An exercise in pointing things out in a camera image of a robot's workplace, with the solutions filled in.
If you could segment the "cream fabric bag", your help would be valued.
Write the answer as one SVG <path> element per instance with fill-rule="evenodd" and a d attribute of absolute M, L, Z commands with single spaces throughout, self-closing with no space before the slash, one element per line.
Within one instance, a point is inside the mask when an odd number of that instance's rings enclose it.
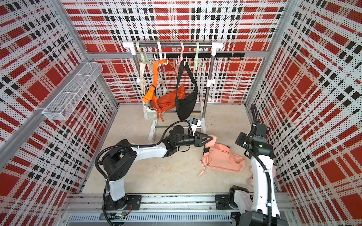
<path fill-rule="evenodd" d="M 146 81 L 144 78 L 144 71 L 145 71 L 145 67 L 148 63 L 147 62 L 140 62 L 140 78 L 137 80 L 138 83 L 140 84 L 140 89 L 141 89 L 141 94 L 145 95 L 146 94 Z M 158 77 L 158 83 L 161 84 L 162 86 L 162 91 L 163 94 L 167 94 L 167 88 L 166 85 L 164 83 L 164 81 L 162 80 L 162 78 L 159 76 Z M 153 121 L 157 118 L 157 113 L 155 111 L 155 109 L 153 109 L 153 107 L 149 104 L 146 103 L 142 103 L 143 104 L 143 114 L 144 114 L 144 118 L 146 120 L 150 120 Z"/>

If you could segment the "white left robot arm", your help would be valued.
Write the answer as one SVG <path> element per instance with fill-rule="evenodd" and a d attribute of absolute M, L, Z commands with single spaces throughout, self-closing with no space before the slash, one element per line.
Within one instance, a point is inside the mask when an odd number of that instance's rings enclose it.
<path fill-rule="evenodd" d="M 179 151 L 180 147 L 205 147 L 213 137 L 197 131 L 200 120 L 176 121 L 168 126 L 160 140 L 150 144 L 133 144 L 127 139 L 101 150 L 94 166 L 105 180 L 102 198 L 103 211 L 131 208 L 133 202 L 127 197 L 124 177 L 134 162 L 151 158 L 166 158 Z"/>

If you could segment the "pink fabric bag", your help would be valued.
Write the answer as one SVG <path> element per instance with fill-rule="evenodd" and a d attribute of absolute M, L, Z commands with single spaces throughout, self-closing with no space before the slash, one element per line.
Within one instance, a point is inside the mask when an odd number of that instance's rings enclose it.
<path fill-rule="evenodd" d="M 212 140 L 204 146 L 204 152 L 200 160 L 203 169 L 198 174 L 198 178 L 203 175 L 206 168 L 234 173 L 243 171 L 246 166 L 245 158 L 233 154 L 228 146 L 216 143 L 216 136 L 211 135 L 211 137 Z"/>

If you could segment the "orange fabric bag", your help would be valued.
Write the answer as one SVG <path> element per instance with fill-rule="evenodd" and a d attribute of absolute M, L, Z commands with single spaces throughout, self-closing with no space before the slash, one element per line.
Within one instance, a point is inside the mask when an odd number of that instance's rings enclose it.
<path fill-rule="evenodd" d="M 157 119 L 161 119 L 164 121 L 162 117 L 162 113 L 166 112 L 172 108 L 175 107 L 175 97 L 176 94 L 178 94 L 178 98 L 184 98 L 185 97 L 185 88 L 184 85 L 181 85 L 181 89 L 176 92 L 176 90 L 167 93 L 160 98 L 156 96 L 156 88 L 158 83 L 158 63 L 164 63 L 166 60 L 161 61 L 155 61 L 153 64 L 153 84 L 150 86 L 149 90 L 146 91 L 146 94 L 142 98 L 142 101 L 146 104 L 149 104 L 155 109 L 157 113 Z"/>

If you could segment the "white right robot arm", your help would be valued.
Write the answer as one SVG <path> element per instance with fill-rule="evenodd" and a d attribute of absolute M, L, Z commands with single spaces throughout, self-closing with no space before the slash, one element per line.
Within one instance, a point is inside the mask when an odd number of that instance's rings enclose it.
<path fill-rule="evenodd" d="M 229 201 L 239 210 L 231 216 L 237 226 L 287 226 L 275 198 L 274 151 L 266 140 L 270 128 L 259 122 L 255 104 L 251 105 L 251 113 L 253 124 L 250 132 L 241 132 L 235 143 L 245 149 L 244 155 L 251 160 L 254 192 L 247 196 L 246 190 L 238 186 L 231 188 Z"/>

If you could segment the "black fabric bag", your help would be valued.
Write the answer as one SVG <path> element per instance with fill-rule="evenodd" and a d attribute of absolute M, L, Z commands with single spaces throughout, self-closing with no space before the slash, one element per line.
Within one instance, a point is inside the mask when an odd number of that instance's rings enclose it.
<path fill-rule="evenodd" d="M 181 89 L 181 85 L 182 85 L 181 78 L 184 73 L 184 69 L 186 70 L 194 87 L 193 87 L 193 91 L 188 96 L 185 96 L 184 98 L 178 98 L 178 94 L 176 94 L 175 107 L 176 107 L 176 113 L 180 120 L 186 120 L 191 115 L 191 113 L 194 109 L 194 106 L 196 104 L 196 101 L 198 98 L 198 91 L 199 91 L 199 87 L 196 83 L 193 73 L 190 70 L 189 64 L 184 59 L 180 63 L 180 69 L 178 72 L 177 83 L 176 83 L 176 92 L 178 92 Z"/>

